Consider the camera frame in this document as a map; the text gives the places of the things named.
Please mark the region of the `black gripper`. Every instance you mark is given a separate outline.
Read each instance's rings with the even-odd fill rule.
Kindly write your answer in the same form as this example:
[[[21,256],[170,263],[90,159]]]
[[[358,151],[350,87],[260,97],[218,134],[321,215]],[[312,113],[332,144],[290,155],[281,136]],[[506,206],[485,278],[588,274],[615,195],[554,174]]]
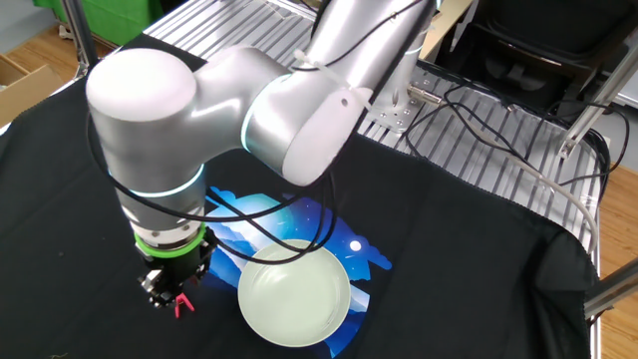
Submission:
[[[150,271],[138,278],[141,288],[149,296],[154,308],[171,306],[175,302],[171,281],[188,282],[199,287],[208,275],[210,257],[215,244],[206,232],[200,232],[190,243],[174,249],[158,249],[138,237],[138,252]]]

